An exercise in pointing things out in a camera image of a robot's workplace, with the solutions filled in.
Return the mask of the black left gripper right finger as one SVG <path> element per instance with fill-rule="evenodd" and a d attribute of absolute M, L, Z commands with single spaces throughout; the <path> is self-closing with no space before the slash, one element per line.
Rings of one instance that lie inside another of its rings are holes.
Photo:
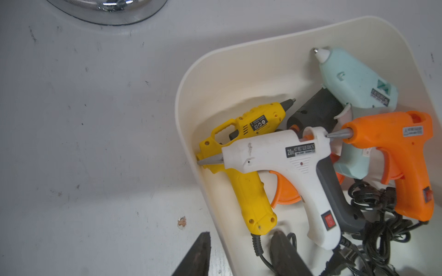
<path fill-rule="evenodd" d="M 297 236 L 292 232 L 286 235 L 276 230 L 273 233 L 270 240 L 270 259 L 277 276 L 312 276 L 298 254 Z"/>

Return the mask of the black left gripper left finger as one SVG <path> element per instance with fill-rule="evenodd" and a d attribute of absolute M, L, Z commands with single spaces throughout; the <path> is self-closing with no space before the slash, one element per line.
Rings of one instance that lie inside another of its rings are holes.
<path fill-rule="evenodd" d="M 211 257 L 211 236 L 202 232 L 172 276 L 208 276 Z"/>

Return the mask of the yellow hot glue gun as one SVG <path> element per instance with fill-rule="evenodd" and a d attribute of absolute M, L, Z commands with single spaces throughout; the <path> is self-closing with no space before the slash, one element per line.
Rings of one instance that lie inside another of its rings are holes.
<path fill-rule="evenodd" d="M 215 140 L 215 135 L 224 129 L 233 126 L 234 131 L 229 134 L 233 142 L 251 138 L 262 134 L 275 132 L 283 121 L 286 111 L 289 110 L 295 99 L 288 99 L 281 103 L 274 102 L 252 108 L 237 118 L 231 118 L 214 128 L 211 136 L 200 142 L 200 153 L 196 155 L 198 160 L 206 159 L 222 152 L 223 144 Z M 242 217 L 250 233 L 258 236 L 266 235 L 277 224 L 277 215 L 273 208 L 278 204 L 290 205 L 301 200 L 298 191 L 289 184 L 286 179 L 278 180 L 275 198 L 269 202 L 257 172 L 243 174 L 235 169 L 225 169 L 222 164 L 205 165 L 216 174 L 223 172 L 233 187 L 234 193 L 241 208 Z"/>

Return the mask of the white glue gun grey handle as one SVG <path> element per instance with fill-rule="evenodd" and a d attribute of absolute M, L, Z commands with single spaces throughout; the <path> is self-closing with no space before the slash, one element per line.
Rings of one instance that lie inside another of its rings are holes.
<path fill-rule="evenodd" d="M 221 153 L 197 163 L 222 164 L 241 173 L 274 171 L 282 175 L 303 199 L 307 236 L 325 250 L 336 248 L 343 232 L 365 226 L 364 216 L 345 198 L 330 158 L 329 134 L 321 126 L 307 127 L 304 137 L 285 130 L 232 141 Z"/>

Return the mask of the black hot glue gun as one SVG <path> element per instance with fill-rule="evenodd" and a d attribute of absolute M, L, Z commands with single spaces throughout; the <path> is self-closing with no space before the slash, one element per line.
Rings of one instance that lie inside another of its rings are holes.
<path fill-rule="evenodd" d="M 334 119 L 343 111 L 343 105 L 326 88 L 319 90 L 287 120 L 287 129 L 293 129 L 299 138 L 306 127 L 323 127 L 330 133 L 338 121 Z"/>

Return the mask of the orange hot glue gun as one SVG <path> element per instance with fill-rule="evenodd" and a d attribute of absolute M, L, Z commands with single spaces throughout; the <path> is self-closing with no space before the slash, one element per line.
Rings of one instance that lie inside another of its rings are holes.
<path fill-rule="evenodd" d="M 432 117 L 418 111 L 360 117 L 327 134 L 356 148 L 380 150 L 386 162 L 381 182 L 395 182 L 395 211 L 423 222 L 432 218 L 435 206 L 423 152 L 432 137 Z"/>

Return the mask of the cream plastic storage box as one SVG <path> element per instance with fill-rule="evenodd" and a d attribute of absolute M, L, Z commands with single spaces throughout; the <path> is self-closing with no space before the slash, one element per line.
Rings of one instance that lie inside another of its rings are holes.
<path fill-rule="evenodd" d="M 321 28 L 252 41 L 210 52 L 184 75 L 176 97 L 176 125 L 192 172 L 235 276 L 268 276 L 256 257 L 231 184 L 223 173 L 197 165 L 199 143 L 212 130 L 258 105 L 296 99 L 302 106 L 321 87 L 314 47 L 341 47 L 398 87 L 398 110 L 426 112 L 434 136 L 424 147 L 435 211 L 411 241 L 393 243 L 391 264 L 402 276 L 442 273 L 442 126 L 440 108 L 404 37 L 378 17 L 359 17 Z"/>

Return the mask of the mint green glue gun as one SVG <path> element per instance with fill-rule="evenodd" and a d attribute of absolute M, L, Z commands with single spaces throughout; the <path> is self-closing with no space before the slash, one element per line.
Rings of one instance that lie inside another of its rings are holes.
<path fill-rule="evenodd" d="M 313 52 L 319 61 L 323 87 L 344 107 L 334 117 L 340 126 L 356 118 L 390 113 L 397 109 L 396 86 L 346 50 L 314 48 Z M 334 169 L 346 177 L 363 179 L 369 171 L 370 152 L 370 148 L 360 149 L 344 143 Z"/>

